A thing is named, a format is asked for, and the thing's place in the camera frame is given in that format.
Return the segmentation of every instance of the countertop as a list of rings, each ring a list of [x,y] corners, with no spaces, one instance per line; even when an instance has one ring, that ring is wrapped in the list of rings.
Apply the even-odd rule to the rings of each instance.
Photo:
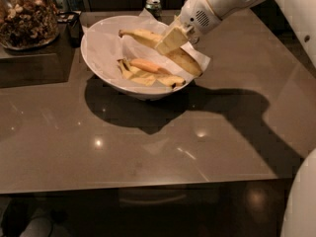
[[[197,49],[205,73],[150,103],[104,84],[80,48],[67,82],[0,89],[0,193],[292,178],[316,147],[315,77],[250,10]]]

